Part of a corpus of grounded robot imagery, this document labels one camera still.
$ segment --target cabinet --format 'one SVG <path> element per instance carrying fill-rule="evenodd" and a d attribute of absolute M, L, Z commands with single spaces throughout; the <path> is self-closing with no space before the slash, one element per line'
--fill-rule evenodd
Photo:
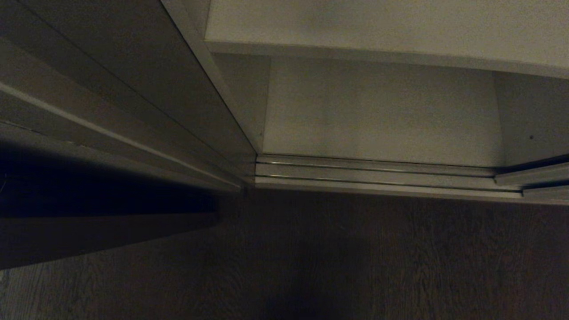
<path fill-rule="evenodd" d="M 5 132 L 232 191 L 546 203 L 569 192 L 561 2 L 28 0 L 2 11 Z M 25 143 L 17 135 L 3 139 Z"/>

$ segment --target wooden floor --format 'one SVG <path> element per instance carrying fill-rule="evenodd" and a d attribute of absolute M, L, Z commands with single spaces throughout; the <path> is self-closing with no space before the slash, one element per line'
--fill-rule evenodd
<path fill-rule="evenodd" d="M 220 225 L 0 272 L 0 319 L 569 319 L 569 208 L 256 191 Z"/>

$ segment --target wood grain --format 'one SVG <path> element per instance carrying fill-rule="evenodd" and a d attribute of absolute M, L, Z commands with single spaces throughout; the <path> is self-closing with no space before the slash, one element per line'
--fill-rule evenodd
<path fill-rule="evenodd" d="M 221 224 L 4 270 L 1 319 L 567 319 L 569 208 L 257 190 Z"/>

